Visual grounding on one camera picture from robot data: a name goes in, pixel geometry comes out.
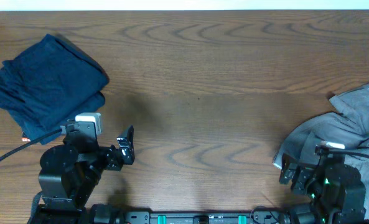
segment light blue fabric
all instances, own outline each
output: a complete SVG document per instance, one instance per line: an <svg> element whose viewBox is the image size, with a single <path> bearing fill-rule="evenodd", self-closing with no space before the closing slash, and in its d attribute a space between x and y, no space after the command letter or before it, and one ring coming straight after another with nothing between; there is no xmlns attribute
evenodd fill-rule
<svg viewBox="0 0 369 224"><path fill-rule="evenodd" d="M300 158L301 151L313 156L316 142L321 140L344 144L346 149L369 154L369 84L342 93L329 100L338 113L327 113L298 126L282 143L274 165L281 168L284 153ZM362 177L367 194L364 207L369 219L369 159L346 156L345 163L356 167Z"/></svg>

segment folded cloth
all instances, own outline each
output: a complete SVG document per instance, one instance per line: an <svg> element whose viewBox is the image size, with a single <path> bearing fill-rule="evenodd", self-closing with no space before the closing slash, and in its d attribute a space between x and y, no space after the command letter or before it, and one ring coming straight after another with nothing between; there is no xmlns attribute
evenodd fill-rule
<svg viewBox="0 0 369 224"><path fill-rule="evenodd" d="M369 84L329 101L340 114L323 114L298 126L282 143L273 161L275 166L281 168L284 153L299 159L302 151L308 154L309 162L317 164L314 148L322 140L341 143L346 149L357 149L356 152L369 155ZM346 156L345 164L361 173L366 188L365 218L369 219L369 159Z"/></svg>
<svg viewBox="0 0 369 224"><path fill-rule="evenodd" d="M105 103L100 90L108 79L102 68L50 34L2 64L0 108L8 110L31 140ZM47 144L58 135L41 143Z"/></svg>

